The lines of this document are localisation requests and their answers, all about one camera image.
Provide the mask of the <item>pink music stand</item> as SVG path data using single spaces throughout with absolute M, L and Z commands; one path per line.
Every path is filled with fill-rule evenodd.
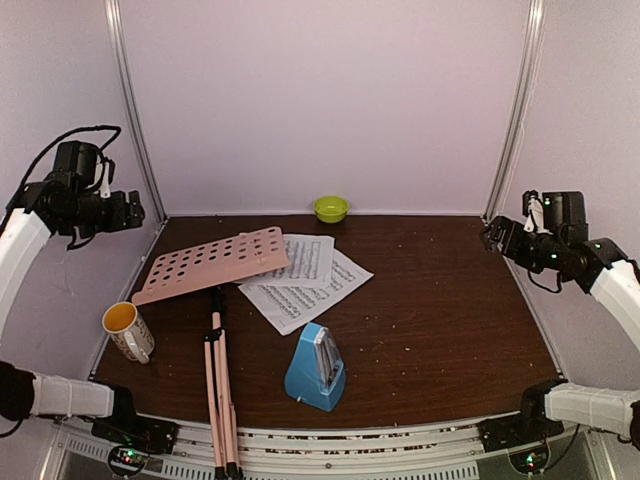
M 282 230 L 271 226 L 158 256 L 142 289 L 132 296 L 132 302 L 142 306 L 194 291 L 210 293 L 211 329 L 205 334 L 203 348 L 216 479 L 244 477 L 219 287 L 289 265 Z

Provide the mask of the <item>sheet music page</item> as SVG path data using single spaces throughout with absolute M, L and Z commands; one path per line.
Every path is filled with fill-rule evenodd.
M 285 251 L 290 265 L 252 280 L 279 287 L 325 287 L 331 281 L 335 240 L 325 235 L 285 234 Z
M 238 289 L 280 335 L 287 336 L 331 309 L 373 277 L 373 273 L 335 249 L 327 286 L 241 284 Z

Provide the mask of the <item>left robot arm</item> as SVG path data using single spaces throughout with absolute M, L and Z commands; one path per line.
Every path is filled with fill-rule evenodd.
M 13 307 L 26 274 L 54 236 L 69 238 L 68 250 L 88 245 L 100 233 L 142 226 L 140 194 L 113 191 L 115 164 L 105 154 L 121 134 L 116 125 L 71 129 L 31 161 L 5 207 L 1 221 L 1 317 Z M 1 364 L 1 416 L 13 435 L 31 417 L 79 417 L 106 429 L 123 444 L 144 433 L 131 392 L 119 386 L 72 380 Z

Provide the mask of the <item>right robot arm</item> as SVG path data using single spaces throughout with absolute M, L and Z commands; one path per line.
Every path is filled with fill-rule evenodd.
M 528 276 L 552 270 L 553 293 L 574 282 L 602 305 L 633 343 L 639 341 L 639 266 L 611 239 L 589 237 L 579 191 L 530 190 L 522 198 L 524 222 L 494 217 L 480 235 L 484 248 L 522 267 Z M 550 380 L 528 388 L 512 430 L 535 440 L 551 423 L 571 422 L 639 444 L 639 393 Z

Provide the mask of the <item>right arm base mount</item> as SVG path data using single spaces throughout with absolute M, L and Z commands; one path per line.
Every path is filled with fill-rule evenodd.
M 561 422 L 525 418 L 520 413 L 483 420 L 477 428 L 486 453 L 544 442 L 564 432 Z

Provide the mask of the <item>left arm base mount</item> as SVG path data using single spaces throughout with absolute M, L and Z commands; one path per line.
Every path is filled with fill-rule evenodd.
M 117 425 L 107 419 L 94 419 L 91 434 L 118 445 L 148 454 L 171 454 L 178 436 L 175 422 L 139 417 L 132 425 Z

